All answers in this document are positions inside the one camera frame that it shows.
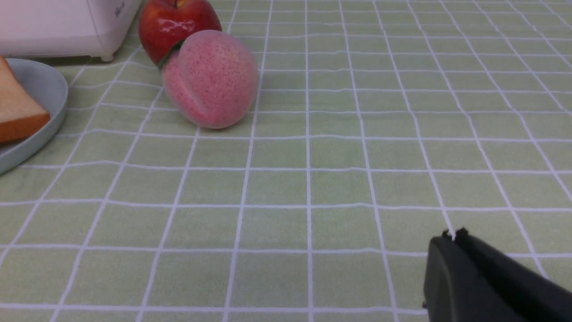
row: green checkered tablecloth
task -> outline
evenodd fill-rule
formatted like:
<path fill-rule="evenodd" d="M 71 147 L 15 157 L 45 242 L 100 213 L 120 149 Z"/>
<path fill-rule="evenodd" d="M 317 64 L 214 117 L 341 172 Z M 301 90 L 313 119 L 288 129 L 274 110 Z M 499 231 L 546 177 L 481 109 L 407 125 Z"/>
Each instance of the green checkered tablecloth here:
<path fill-rule="evenodd" d="M 572 289 L 572 5 L 212 0 L 262 75 L 223 131 L 165 96 L 134 23 L 0 176 L 2 322 L 427 321 L 465 226 Z"/>

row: gray plate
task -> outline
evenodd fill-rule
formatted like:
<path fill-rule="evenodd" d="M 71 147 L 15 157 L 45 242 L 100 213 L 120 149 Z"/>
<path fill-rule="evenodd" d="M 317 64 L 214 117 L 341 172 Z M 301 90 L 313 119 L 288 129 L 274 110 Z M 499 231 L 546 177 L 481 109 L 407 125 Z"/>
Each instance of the gray plate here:
<path fill-rule="evenodd" d="M 8 58 L 28 95 L 49 113 L 51 120 L 26 140 L 0 146 L 0 175 L 28 160 L 57 133 L 67 110 L 67 81 L 57 70 L 32 60 Z"/>

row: white appliance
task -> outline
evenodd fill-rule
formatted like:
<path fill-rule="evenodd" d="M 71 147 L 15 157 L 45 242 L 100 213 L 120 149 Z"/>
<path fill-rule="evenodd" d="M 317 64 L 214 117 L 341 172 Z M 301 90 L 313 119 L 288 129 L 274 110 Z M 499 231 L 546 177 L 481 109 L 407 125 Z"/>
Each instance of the white appliance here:
<path fill-rule="evenodd" d="M 142 0 L 0 0 L 0 55 L 113 60 Z"/>

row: pink peach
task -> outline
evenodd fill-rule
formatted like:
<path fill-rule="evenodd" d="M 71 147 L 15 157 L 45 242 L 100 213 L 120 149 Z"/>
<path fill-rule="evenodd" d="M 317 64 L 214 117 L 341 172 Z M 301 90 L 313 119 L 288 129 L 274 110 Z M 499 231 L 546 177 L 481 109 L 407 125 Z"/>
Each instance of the pink peach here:
<path fill-rule="evenodd" d="M 220 129 L 237 123 L 258 93 L 259 73 L 252 52 L 217 30 L 189 36 L 161 73 L 171 102 L 200 127 Z"/>

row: black object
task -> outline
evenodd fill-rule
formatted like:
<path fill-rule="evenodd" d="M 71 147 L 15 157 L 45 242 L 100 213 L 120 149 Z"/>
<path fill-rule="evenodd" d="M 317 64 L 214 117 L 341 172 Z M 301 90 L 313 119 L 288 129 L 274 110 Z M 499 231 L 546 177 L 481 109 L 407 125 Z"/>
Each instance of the black object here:
<path fill-rule="evenodd" d="M 423 307 L 432 322 L 572 322 L 572 293 L 464 228 L 429 243 Z"/>

